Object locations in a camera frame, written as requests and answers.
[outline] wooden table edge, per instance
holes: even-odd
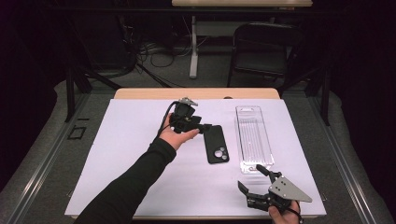
[[[280,99],[274,88],[121,88],[114,99]]]

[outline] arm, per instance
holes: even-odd
[[[130,223],[149,188],[176,156],[176,150],[198,134],[173,132],[169,116],[159,138],[123,175],[112,181],[82,211],[75,223]]]

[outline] black curtain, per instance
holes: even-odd
[[[396,2],[359,2],[347,9],[351,34],[332,69],[350,139],[367,175],[396,218]]]
[[[56,103],[64,67],[53,35],[28,1],[0,6],[0,189],[29,151]]]

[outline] desk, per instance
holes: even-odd
[[[311,7],[311,0],[227,0],[227,1],[213,1],[213,0],[172,0],[174,7]],[[222,35],[232,36],[234,30],[245,22],[202,22],[203,28],[199,22],[196,21],[195,16],[192,16],[191,21],[191,66],[190,78],[197,78],[198,66],[198,49],[197,36],[198,35]]]
[[[243,175],[239,168],[234,106],[251,104],[262,108],[276,161],[274,171],[281,171],[313,199],[312,203],[301,204],[303,217],[326,215],[289,112],[276,90],[200,88],[118,90],[106,111],[67,206],[67,216],[77,217],[97,193],[147,150],[166,108],[183,96],[189,96],[199,104],[194,115],[202,116],[202,123],[222,126],[230,161],[209,164],[204,138],[199,134],[177,151],[177,157],[148,191],[134,218],[268,218],[268,213],[248,208],[245,196],[237,187],[237,180],[240,180],[251,192],[264,194],[270,185],[268,177]],[[233,99],[222,99],[226,96]]]

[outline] black sleeve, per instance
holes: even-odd
[[[175,156],[172,146],[161,138],[155,139],[131,168],[87,205],[75,223],[131,223],[149,188]]]

